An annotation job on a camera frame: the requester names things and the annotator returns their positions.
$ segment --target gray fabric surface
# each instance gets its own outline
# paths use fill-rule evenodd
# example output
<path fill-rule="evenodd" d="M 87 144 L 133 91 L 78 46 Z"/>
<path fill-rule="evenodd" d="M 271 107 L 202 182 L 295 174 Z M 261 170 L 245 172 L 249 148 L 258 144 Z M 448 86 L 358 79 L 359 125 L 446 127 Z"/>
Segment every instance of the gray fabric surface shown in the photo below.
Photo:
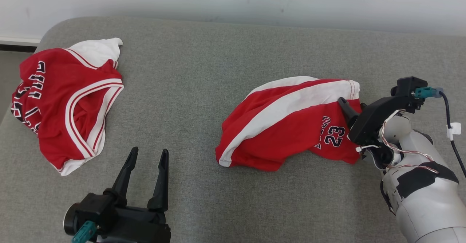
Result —
<path fill-rule="evenodd" d="M 153 191 L 162 149 L 170 151 L 172 242 L 404 242 L 371 165 L 305 152 L 273 173 L 224 168 L 214 154 L 221 123 L 250 90 L 297 75 L 353 79 L 366 103 L 414 75 L 444 87 L 453 121 L 466 122 L 466 38 L 84 17 L 53 27 L 38 51 L 111 37 L 123 40 L 118 70 L 125 89 L 108 114 L 101 155 L 60 177 L 36 136 L 5 117 L 2 242 L 71 240 L 63 232 L 64 213 L 88 192 L 110 187 L 133 146 L 139 158 L 128 204 L 139 207 Z M 409 117 L 433 137 L 464 200 L 466 182 L 446 139 L 442 100 L 428 100 Z M 464 135 L 456 142 L 466 155 Z"/>
<path fill-rule="evenodd" d="M 29 52 L 0 51 L 0 120 L 10 106 L 11 94 L 20 82 L 19 65 L 30 55 Z"/>

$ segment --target clothing item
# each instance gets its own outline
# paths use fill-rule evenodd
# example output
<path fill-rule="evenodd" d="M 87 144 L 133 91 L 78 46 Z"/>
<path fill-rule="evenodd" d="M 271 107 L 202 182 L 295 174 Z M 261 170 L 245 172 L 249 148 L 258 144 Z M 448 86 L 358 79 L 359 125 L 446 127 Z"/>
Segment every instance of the clothing item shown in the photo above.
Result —
<path fill-rule="evenodd" d="M 361 112 L 355 81 L 290 77 L 266 83 L 247 95 L 223 122 L 216 148 L 220 165 L 275 171 L 293 154 L 310 150 L 354 164 L 359 158 L 338 98 Z"/>
<path fill-rule="evenodd" d="M 20 64 L 11 112 L 37 134 L 40 151 L 65 176 L 102 152 L 105 116 L 123 89 L 121 39 L 38 52 Z"/>

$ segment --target black cable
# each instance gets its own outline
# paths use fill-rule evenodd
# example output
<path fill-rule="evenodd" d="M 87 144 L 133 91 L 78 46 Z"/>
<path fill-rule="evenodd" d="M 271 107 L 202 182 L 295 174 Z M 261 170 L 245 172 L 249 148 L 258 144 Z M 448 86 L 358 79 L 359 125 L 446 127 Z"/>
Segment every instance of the black cable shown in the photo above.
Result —
<path fill-rule="evenodd" d="M 443 100 L 445 101 L 446 125 L 448 126 L 448 129 L 451 129 L 450 106 L 448 105 L 448 99 L 446 98 L 446 95 L 443 92 L 438 92 L 438 93 L 443 97 Z M 463 161 L 461 160 L 461 157 L 459 157 L 459 153 L 458 153 L 458 150 L 456 149 L 455 142 L 451 140 L 450 143 L 451 143 L 451 147 L 453 148 L 453 151 L 455 152 L 456 159 L 458 159 L 459 166 L 461 167 L 461 170 L 463 170 L 463 174 L 466 177 L 466 169 L 465 169 L 465 166 L 463 165 Z"/>

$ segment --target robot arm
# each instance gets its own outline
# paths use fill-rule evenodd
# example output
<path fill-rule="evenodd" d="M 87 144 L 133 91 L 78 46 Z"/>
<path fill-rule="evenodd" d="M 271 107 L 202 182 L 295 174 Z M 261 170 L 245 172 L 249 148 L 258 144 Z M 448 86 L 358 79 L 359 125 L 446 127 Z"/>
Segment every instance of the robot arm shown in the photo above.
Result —
<path fill-rule="evenodd" d="M 366 106 L 361 115 L 340 100 L 351 128 L 348 138 L 383 171 L 383 198 L 409 243 L 466 243 L 466 207 L 457 177 L 430 137 L 413 130 L 398 113 L 421 108 L 425 99 L 413 96 L 421 87 L 427 82 L 399 79 L 392 97 Z"/>

